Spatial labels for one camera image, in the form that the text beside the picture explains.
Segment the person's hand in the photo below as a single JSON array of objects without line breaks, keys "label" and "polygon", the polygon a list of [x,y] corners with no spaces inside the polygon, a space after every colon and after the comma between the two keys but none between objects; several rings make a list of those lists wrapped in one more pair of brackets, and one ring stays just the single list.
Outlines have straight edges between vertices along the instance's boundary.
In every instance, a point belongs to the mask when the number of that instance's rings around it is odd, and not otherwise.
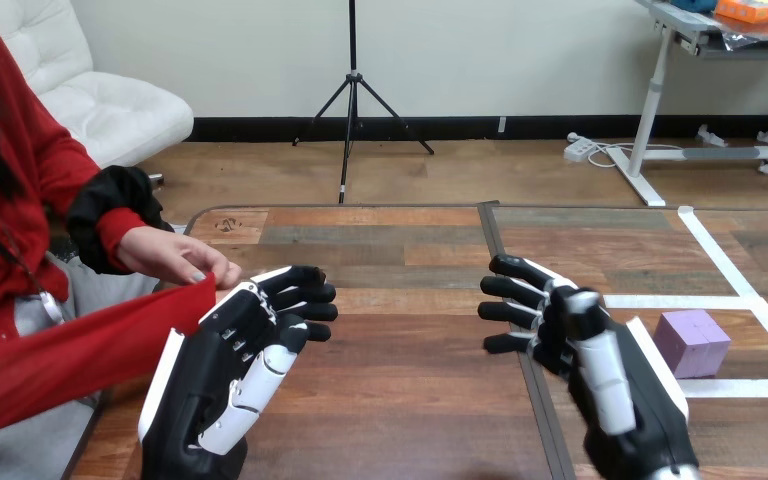
[{"label": "person's hand", "polygon": [[181,286],[200,283],[209,274],[219,290],[232,289],[242,280],[242,269],[218,250],[194,238],[148,226],[126,232],[115,258],[134,272]]}]

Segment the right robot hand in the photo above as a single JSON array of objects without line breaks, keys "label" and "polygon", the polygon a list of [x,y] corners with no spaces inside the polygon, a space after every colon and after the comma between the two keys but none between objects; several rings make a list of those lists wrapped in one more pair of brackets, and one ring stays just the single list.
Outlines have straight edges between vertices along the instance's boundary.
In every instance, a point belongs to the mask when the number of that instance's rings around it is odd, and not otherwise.
[{"label": "right robot hand", "polygon": [[638,319],[617,322],[601,295],[529,259],[497,254],[477,313],[517,331],[489,336],[489,354],[517,352],[563,380],[586,425],[583,447],[605,479],[697,479],[689,409]]}]

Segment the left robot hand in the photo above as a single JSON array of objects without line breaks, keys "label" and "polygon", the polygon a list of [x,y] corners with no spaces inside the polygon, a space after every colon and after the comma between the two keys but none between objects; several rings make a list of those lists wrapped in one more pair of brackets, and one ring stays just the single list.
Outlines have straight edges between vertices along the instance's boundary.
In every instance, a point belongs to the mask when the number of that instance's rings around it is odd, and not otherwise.
[{"label": "left robot hand", "polygon": [[306,344],[326,342],[336,289],[315,266],[240,282],[195,332],[170,331],[138,422],[143,479],[237,479],[246,435]]}]

